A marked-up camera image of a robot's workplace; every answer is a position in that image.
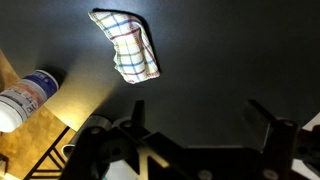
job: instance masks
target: plaid cloth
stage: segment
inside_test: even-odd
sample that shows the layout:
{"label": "plaid cloth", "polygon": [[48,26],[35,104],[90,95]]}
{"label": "plaid cloth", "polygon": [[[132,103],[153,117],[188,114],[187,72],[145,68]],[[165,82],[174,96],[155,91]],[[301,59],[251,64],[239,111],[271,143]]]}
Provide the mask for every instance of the plaid cloth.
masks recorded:
{"label": "plaid cloth", "polygon": [[116,12],[89,12],[114,44],[115,69],[131,84],[160,76],[147,34],[138,18]]}

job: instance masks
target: wooden surface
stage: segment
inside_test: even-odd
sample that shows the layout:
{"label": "wooden surface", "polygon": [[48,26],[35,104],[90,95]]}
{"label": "wooden surface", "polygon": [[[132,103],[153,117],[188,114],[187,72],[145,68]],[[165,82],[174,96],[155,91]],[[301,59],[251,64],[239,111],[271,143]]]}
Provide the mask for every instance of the wooden surface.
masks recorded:
{"label": "wooden surface", "polygon": [[[0,50],[0,83],[2,90],[8,88],[20,78]],[[12,133],[3,133],[0,137],[0,153],[9,158],[8,173],[22,179],[38,162],[43,153],[66,127],[45,106],[42,106],[25,123]],[[74,136],[69,130],[57,145],[61,147]],[[45,160],[41,168],[56,169],[50,160]]]}

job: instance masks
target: black surface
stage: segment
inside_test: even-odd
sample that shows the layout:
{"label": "black surface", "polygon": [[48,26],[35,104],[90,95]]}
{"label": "black surface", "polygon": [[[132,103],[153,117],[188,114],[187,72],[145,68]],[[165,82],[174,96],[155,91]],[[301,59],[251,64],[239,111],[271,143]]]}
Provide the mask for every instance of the black surface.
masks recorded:
{"label": "black surface", "polygon": [[[87,15],[94,8],[144,18],[160,78],[122,79],[112,44]],[[76,88],[86,104],[92,91],[101,99],[113,92],[104,105],[110,118],[130,116],[144,99],[146,127],[183,145],[249,144],[247,99],[299,124],[319,111],[319,12],[317,0],[5,0],[0,48],[20,76],[43,65],[64,69],[59,97]]]}

